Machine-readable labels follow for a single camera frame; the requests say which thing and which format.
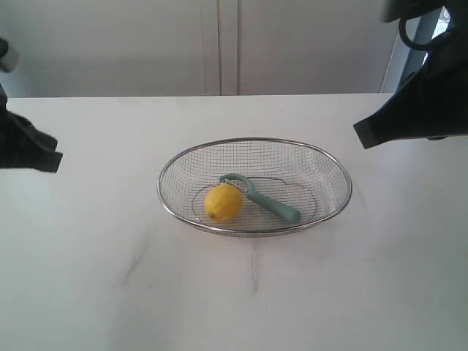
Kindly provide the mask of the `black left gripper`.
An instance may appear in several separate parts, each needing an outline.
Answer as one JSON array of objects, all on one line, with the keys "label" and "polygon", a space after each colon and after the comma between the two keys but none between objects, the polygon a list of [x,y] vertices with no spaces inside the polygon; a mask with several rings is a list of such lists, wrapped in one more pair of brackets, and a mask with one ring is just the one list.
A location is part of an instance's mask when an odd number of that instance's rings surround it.
[{"label": "black left gripper", "polygon": [[7,110],[1,86],[1,169],[57,173],[63,157],[55,151],[57,145],[57,139],[39,131],[30,120]]}]

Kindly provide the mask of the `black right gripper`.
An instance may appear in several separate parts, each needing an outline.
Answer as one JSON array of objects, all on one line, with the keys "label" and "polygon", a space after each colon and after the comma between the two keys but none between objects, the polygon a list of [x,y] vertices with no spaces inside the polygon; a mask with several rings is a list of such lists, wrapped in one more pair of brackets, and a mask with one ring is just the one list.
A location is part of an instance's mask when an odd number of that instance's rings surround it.
[{"label": "black right gripper", "polygon": [[365,149],[394,140],[467,134],[467,8],[446,10],[450,22],[431,39],[424,70],[410,75],[381,108],[354,124]]}]

